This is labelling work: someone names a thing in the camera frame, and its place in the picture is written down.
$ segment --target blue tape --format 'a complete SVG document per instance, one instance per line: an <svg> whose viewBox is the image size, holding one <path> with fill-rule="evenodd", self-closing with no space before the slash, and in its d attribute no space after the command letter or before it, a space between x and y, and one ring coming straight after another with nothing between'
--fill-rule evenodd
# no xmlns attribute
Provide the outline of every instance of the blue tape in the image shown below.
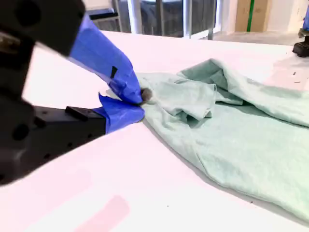
<svg viewBox="0 0 309 232"><path fill-rule="evenodd" d="M120 51L85 15L70 53L69 60L97 74L123 101L140 104L140 85L133 66ZM117 69L111 78L113 66Z"/></svg>
<svg viewBox="0 0 309 232"><path fill-rule="evenodd" d="M99 99L102 107L93 110L106 118L106 134L129 124L137 123L145 116L144 110L139 106L130 105L100 94Z"/></svg>

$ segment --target pink mark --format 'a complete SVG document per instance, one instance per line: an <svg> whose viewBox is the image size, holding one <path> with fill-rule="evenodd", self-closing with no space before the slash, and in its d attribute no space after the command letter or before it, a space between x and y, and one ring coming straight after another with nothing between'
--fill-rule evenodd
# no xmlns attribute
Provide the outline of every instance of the pink mark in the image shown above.
<svg viewBox="0 0 309 232"><path fill-rule="evenodd" d="M129 211L127 202L120 196L114 196L102 210L76 232L109 232L129 214Z"/></svg>

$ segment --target white wall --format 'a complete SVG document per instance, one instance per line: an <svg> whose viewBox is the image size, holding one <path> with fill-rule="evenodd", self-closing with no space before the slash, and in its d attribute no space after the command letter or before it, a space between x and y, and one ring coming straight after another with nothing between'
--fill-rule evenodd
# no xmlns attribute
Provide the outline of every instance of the white wall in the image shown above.
<svg viewBox="0 0 309 232"><path fill-rule="evenodd" d="M272 0L267 30L298 31L308 4L308 0Z"/></svg>
<svg viewBox="0 0 309 232"><path fill-rule="evenodd" d="M238 0L222 1L222 31L230 34L235 31Z"/></svg>

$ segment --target cloth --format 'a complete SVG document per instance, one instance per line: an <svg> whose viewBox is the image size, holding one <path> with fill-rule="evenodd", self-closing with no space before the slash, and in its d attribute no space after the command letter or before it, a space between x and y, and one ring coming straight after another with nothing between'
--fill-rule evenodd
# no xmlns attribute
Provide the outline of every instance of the cloth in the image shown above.
<svg viewBox="0 0 309 232"><path fill-rule="evenodd" d="M138 74L145 119L218 184L309 221L309 93L265 86L218 60Z"/></svg>

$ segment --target cardboard box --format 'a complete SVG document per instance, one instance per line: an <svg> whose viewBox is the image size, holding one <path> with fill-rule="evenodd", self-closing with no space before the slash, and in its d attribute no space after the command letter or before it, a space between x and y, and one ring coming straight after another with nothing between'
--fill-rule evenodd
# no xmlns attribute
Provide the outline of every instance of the cardboard box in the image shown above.
<svg viewBox="0 0 309 232"><path fill-rule="evenodd" d="M251 0L238 0L235 31L247 31Z"/></svg>
<svg viewBox="0 0 309 232"><path fill-rule="evenodd" d="M271 9L271 0L255 0L251 31L266 31Z"/></svg>
<svg viewBox="0 0 309 232"><path fill-rule="evenodd" d="M255 0L250 31L266 31L271 9L271 0ZM251 0L238 0L235 31L247 31Z"/></svg>

